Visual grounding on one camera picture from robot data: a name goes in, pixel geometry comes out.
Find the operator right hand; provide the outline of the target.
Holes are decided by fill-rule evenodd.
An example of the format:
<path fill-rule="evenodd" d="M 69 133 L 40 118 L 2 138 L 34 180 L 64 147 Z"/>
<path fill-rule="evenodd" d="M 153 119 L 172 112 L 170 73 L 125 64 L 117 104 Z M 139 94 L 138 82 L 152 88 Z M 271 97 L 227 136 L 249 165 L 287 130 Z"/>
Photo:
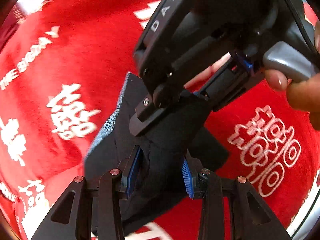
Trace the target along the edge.
<path fill-rule="evenodd" d="M 214 64 L 188 81 L 184 87 L 186 89 L 190 89 L 204 81 L 207 81 L 230 59 L 230 57 L 229 53 L 223 55 L 223 57 Z M 319 74 L 308 79 L 308 81 L 292 83 L 283 73 L 277 70 L 266 70 L 265 79 L 268 85 L 274 90 L 286 91 L 286 97 L 289 105 L 293 109 L 308 112 L 312 127 L 317 131 L 319 130 Z"/>

